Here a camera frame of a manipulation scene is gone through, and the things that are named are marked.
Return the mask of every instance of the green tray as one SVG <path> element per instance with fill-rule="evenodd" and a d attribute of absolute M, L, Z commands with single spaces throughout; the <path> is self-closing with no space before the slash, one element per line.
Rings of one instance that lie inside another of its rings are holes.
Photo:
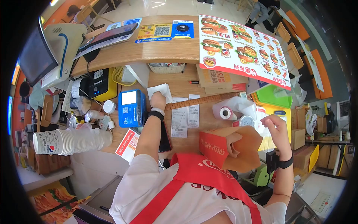
<path fill-rule="evenodd" d="M 269 85 L 260 89 L 256 92 L 257 99 L 263 104 L 271 104 L 287 109 L 291 108 L 292 96 L 276 98 L 274 95 L 274 89 L 276 89 L 276 87 L 275 85 Z"/>

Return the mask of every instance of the person's hand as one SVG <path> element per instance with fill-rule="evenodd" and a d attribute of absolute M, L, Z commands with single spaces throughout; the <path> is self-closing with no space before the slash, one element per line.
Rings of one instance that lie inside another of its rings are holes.
<path fill-rule="evenodd" d="M 150 98 L 150 104 L 153 107 L 157 107 L 164 111 L 166 105 L 166 98 L 161 94 L 161 92 L 157 91 L 153 93 L 152 97 Z"/>
<path fill-rule="evenodd" d="M 270 131 L 272 141 L 280 151 L 280 159 L 283 161 L 289 160 L 292 156 L 292 151 L 287 133 L 286 121 L 275 114 L 271 114 L 262 118 L 261 122 Z"/>

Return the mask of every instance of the black smartphone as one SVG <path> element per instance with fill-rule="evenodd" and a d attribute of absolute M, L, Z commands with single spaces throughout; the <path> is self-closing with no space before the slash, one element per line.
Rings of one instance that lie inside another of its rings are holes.
<path fill-rule="evenodd" d="M 167 152 L 171 150 L 171 144 L 168 132 L 166 131 L 165 122 L 161 123 L 161 135 L 160 135 L 160 144 L 159 144 L 159 153 Z"/>
<path fill-rule="evenodd" d="M 137 26 L 138 26 L 138 23 L 131 23 L 131 24 L 128 24 L 128 25 L 125 25 L 122 27 L 117 27 L 117 28 L 105 31 L 103 33 L 100 33 L 97 36 L 93 37 L 92 39 L 89 39 L 86 43 L 82 44 L 79 47 L 79 50 L 84 51 L 87 48 L 89 48 L 93 45 L 102 43 L 104 41 L 129 35 L 134 32 L 134 30 L 137 28 Z"/>

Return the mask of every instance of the black wristband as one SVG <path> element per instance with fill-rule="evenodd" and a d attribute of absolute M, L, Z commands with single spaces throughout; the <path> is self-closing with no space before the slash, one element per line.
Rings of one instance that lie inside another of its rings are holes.
<path fill-rule="evenodd" d="M 155 110 L 150 111 L 149 114 L 148 114 L 148 117 L 150 117 L 151 115 L 156 116 L 156 117 L 159 118 L 161 121 L 164 120 L 164 116 L 163 116 L 160 112 L 158 112 L 158 111 L 155 111 Z"/>
<path fill-rule="evenodd" d="M 293 153 L 291 159 L 289 159 L 288 161 L 279 161 L 279 168 L 285 169 L 289 167 L 292 163 L 293 163 Z"/>

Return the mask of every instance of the qr code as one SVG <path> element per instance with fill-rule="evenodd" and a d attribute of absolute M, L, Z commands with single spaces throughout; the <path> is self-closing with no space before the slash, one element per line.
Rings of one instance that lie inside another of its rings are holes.
<path fill-rule="evenodd" d="M 114 29 L 117 27 L 118 24 L 114 24 L 113 26 L 111 26 L 111 29 Z"/>
<path fill-rule="evenodd" d="M 169 35 L 170 27 L 156 27 L 154 36 L 166 36 Z"/>

